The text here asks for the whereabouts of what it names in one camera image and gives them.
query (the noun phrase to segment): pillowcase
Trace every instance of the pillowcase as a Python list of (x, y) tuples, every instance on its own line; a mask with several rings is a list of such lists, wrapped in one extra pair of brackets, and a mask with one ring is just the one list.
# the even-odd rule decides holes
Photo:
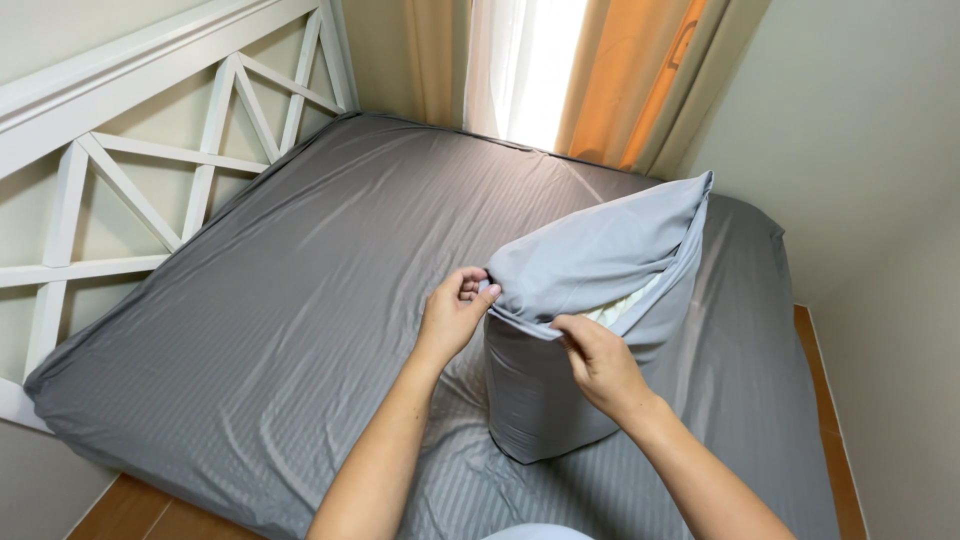
[(583, 313), (620, 335), (638, 362), (686, 315), (700, 266), (713, 173), (574, 212), (501, 247), (487, 265), (503, 293), (486, 317), (490, 433), (521, 463), (565, 454), (617, 430), (573, 381), (550, 329)]

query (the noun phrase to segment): forearm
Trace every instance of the forearm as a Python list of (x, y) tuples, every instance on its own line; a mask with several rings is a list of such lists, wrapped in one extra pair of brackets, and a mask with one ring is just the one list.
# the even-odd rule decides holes
[(697, 540), (795, 540), (770, 508), (656, 398), (623, 429), (650, 460)]
[(436, 365), (442, 364), (416, 352), (404, 363), (327, 490), (306, 540), (396, 536), (440, 376)]

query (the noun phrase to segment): floor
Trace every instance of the floor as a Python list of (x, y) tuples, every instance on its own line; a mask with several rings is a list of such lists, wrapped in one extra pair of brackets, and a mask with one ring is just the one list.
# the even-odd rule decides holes
[[(820, 415), (820, 438), (843, 540), (866, 540), (860, 505), (827, 388), (810, 314), (796, 306), (794, 323), (810, 364)], [(262, 540), (252, 532), (146, 483), (121, 475), (67, 540)]]

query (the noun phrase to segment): mattress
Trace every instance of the mattress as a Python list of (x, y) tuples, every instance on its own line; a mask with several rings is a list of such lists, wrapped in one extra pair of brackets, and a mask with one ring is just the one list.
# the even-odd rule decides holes
[[(271, 539), (299, 538), (454, 267), (653, 180), (378, 114), (284, 156), (29, 377), (74, 452)], [(782, 230), (711, 196), (681, 329), (642, 367), (800, 538), (838, 538)], [(532, 465), (488, 432), (479, 331), (441, 376), (398, 538), (541, 522), (689, 538), (622, 432)]]

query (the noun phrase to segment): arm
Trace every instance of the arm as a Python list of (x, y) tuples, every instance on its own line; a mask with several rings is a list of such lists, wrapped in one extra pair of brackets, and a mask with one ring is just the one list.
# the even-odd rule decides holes
[(566, 334), (573, 379), (647, 456), (697, 540), (796, 540), (650, 390), (622, 338), (579, 315), (551, 326)]
[(500, 294), (499, 285), (477, 292), (486, 277), (461, 268), (427, 297), (414, 350), (326, 491), (306, 540), (396, 536), (440, 373)]

